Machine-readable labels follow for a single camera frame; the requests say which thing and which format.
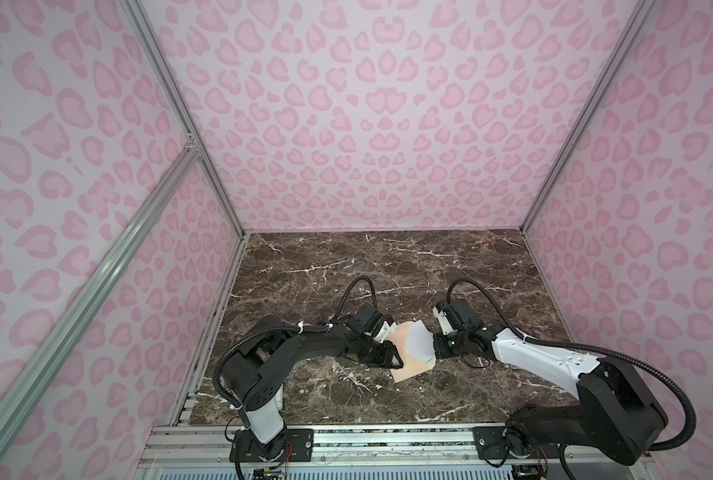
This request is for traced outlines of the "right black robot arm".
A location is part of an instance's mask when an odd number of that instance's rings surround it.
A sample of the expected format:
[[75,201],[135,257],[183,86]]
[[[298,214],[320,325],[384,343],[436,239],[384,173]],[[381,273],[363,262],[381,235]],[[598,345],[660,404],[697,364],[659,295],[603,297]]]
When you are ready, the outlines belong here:
[[549,444],[594,447],[631,466],[668,426],[665,410],[630,363],[528,342],[508,327],[450,322],[438,315],[437,357],[476,355],[515,366],[560,387],[577,402],[525,405],[506,420],[502,450],[525,457]]

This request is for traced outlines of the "pink envelope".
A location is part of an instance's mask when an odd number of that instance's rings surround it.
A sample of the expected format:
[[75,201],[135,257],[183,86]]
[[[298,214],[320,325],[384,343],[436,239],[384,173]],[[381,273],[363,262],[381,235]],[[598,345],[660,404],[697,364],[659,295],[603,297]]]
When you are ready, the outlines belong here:
[[387,338],[390,342],[392,342],[392,344],[398,347],[402,360],[405,362],[405,366],[402,369],[392,370],[394,382],[397,383],[429,372],[436,366],[437,363],[437,358],[430,363],[425,363],[417,358],[414,358],[414,356],[408,352],[406,348],[406,340],[411,323],[412,322],[405,322],[400,324],[397,330]]

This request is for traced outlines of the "green floral letter paper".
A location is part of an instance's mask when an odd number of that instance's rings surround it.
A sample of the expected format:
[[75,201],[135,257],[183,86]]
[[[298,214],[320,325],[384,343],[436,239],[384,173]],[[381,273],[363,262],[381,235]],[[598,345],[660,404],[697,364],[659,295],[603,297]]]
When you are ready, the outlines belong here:
[[416,321],[410,324],[406,348],[414,358],[422,362],[430,363],[436,359],[434,335],[423,322]]

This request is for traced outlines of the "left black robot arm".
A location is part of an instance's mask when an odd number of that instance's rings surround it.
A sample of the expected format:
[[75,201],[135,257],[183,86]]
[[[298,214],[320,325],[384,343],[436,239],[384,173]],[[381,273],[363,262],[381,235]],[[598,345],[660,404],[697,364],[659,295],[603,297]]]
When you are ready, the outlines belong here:
[[276,394],[302,360],[354,356],[372,367],[404,367],[399,348],[373,336],[383,322],[384,316],[373,310],[322,325],[292,324],[274,315],[262,318],[216,360],[212,370],[212,387],[240,415],[242,441],[264,460],[290,450]]

